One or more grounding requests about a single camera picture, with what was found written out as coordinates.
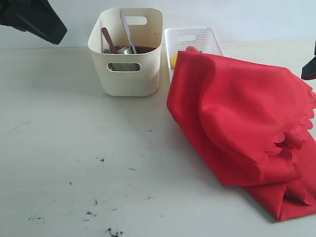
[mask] white table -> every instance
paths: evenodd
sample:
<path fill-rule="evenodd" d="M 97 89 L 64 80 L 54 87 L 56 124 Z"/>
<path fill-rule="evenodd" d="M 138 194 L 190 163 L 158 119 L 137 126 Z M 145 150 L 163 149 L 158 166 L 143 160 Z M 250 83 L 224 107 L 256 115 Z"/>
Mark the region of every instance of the white table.
<path fill-rule="evenodd" d="M 300 76 L 314 41 L 222 48 Z M 315 237 L 316 215 L 273 223 L 219 184 L 170 116 L 168 89 L 164 50 L 147 98 L 105 95 L 87 48 L 0 51 L 0 237 Z"/>

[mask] red cloth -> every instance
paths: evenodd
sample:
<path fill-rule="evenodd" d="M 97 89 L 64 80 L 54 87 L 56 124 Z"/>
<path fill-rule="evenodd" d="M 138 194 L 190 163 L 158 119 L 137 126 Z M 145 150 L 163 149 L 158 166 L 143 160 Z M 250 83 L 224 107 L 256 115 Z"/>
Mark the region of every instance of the red cloth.
<path fill-rule="evenodd" d="M 316 213 L 316 96 L 288 69 L 179 51 L 167 107 L 223 185 L 277 221 Z"/>

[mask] white wall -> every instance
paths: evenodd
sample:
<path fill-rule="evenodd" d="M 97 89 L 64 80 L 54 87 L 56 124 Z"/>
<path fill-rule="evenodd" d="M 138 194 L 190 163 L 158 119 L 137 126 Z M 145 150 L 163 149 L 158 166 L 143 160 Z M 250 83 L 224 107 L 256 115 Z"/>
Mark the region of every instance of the white wall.
<path fill-rule="evenodd" d="M 49 0 L 68 33 L 58 47 L 86 46 L 99 14 L 112 7 L 154 7 L 164 27 L 211 26 L 219 41 L 316 39 L 315 0 Z M 56 47 L 0 26 L 0 48 Z"/>

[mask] white plastic bin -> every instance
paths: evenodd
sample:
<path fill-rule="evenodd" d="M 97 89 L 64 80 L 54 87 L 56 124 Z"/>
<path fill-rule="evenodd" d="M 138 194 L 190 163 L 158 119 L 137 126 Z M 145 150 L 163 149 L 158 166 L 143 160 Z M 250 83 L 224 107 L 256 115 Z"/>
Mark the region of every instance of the white plastic bin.
<path fill-rule="evenodd" d="M 120 18 L 123 10 L 128 17 L 145 17 L 145 25 L 129 25 L 136 46 L 156 48 L 142 54 L 105 54 L 109 45 L 101 29 L 106 27 L 114 45 L 128 46 L 129 42 Z M 112 8 L 101 13 L 88 40 L 92 60 L 102 89 L 112 96 L 148 96 L 159 87 L 160 51 L 163 37 L 163 15 L 153 8 Z M 138 63 L 136 72 L 111 71 L 111 63 Z"/>
<path fill-rule="evenodd" d="M 174 70 L 170 66 L 170 58 L 178 51 L 194 46 L 202 53 L 224 56 L 221 46 L 211 27 L 168 28 L 164 31 L 170 81 Z"/>

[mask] yellow ball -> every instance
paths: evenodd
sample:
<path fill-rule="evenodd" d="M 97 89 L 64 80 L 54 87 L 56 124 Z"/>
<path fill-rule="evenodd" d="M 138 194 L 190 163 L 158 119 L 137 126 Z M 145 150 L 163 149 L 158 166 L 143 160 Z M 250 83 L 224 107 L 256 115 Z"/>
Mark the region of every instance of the yellow ball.
<path fill-rule="evenodd" d="M 178 57 L 178 53 L 175 53 L 171 58 L 170 58 L 170 66 L 171 69 L 175 69 L 176 67 L 176 62 L 177 62 L 177 57 Z"/>

